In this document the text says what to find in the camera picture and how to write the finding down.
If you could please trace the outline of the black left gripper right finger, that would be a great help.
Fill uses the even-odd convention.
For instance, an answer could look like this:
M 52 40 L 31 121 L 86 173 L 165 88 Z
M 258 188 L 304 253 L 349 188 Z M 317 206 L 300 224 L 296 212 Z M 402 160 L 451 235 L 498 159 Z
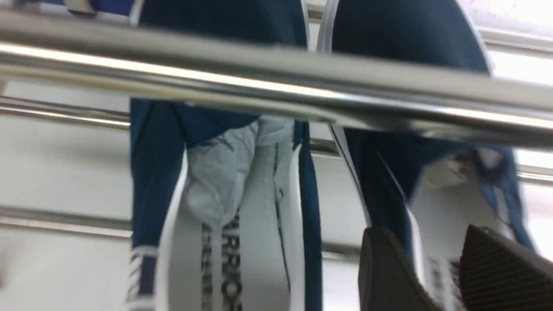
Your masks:
M 459 282 L 468 311 L 553 308 L 552 262 L 489 228 L 467 228 Z

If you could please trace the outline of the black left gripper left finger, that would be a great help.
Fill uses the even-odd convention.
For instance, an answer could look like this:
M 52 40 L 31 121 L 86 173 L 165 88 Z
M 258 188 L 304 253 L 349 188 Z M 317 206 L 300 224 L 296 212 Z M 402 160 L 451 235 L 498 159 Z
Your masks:
M 362 311 L 438 311 L 395 235 L 366 228 L 358 270 Z

